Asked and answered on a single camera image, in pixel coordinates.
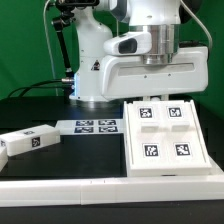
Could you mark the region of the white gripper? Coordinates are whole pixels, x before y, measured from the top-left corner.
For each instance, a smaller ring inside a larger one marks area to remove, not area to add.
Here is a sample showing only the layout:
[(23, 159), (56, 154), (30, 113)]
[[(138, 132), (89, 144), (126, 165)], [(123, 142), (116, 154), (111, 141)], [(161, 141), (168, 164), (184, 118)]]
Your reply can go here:
[(107, 100), (204, 91), (208, 85), (206, 47), (179, 48), (172, 62), (146, 65), (141, 56), (106, 56), (101, 95)]

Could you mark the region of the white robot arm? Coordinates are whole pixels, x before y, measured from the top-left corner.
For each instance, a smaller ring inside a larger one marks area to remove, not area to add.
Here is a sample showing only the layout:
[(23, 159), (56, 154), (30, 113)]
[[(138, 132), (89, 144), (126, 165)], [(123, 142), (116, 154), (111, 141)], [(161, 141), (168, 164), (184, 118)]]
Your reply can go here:
[(98, 10), (128, 25), (118, 36), (96, 21), (92, 7), (77, 8), (80, 66), (70, 99), (95, 105), (205, 90), (210, 48), (179, 45), (183, 6), (182, 0), (100, 0)]

